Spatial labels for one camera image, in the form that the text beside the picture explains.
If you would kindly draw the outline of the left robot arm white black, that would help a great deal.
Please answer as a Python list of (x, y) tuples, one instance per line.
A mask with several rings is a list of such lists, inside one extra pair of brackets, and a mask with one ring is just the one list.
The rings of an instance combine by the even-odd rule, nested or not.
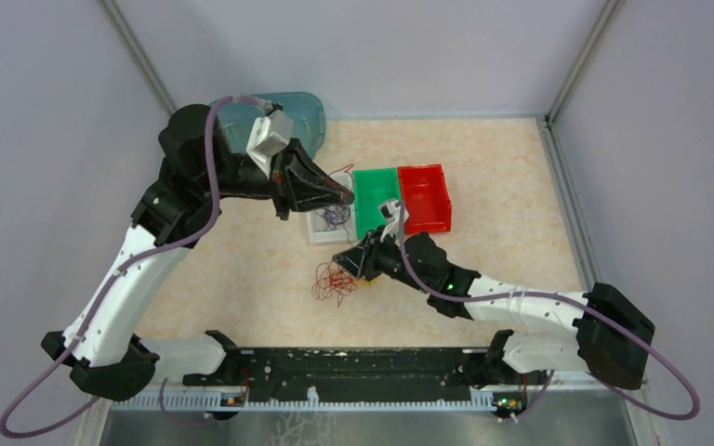
[(43, 338), (42, 349), (69, 368), (86, 394), (124, 401), (156, 383), (240, 384), (241, 351), (220, 331), (171, 340), (136, 334), (160, 286), (213, 228), (224, 198), (269, 201), (280, 219), (353, 202), (353, 192), (293, 136), (279, 103), (248, 103), (261, 115), (242, 153), (220, 130), (219, 105), (192, 104), (170, 116), (158, 136), (164, 153), (158, 178), (134, 209), (108, 274), (73, 323)]

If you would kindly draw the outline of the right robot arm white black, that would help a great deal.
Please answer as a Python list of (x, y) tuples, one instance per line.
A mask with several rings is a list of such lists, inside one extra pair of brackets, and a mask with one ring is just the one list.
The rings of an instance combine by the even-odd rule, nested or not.
[(446, 317), (498, 323), (486, 358), (498, 383), (572, 371), (621, 389), (641, 387), (655, 325), (611, 284), (555, 293), (501, 282), (451, 262), (427, 233), (398, 242), (370, 231), (332, 260), (357, 279), (385, 275), (423, 292)]

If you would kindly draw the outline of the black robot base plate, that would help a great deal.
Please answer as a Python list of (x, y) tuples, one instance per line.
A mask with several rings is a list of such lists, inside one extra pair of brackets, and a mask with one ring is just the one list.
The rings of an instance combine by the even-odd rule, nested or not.
[(233, 386), (250, 402), (466, 401), (472, 390), (519, 386), (522, 376), (484, 348), (242, 348), (187, 387)]

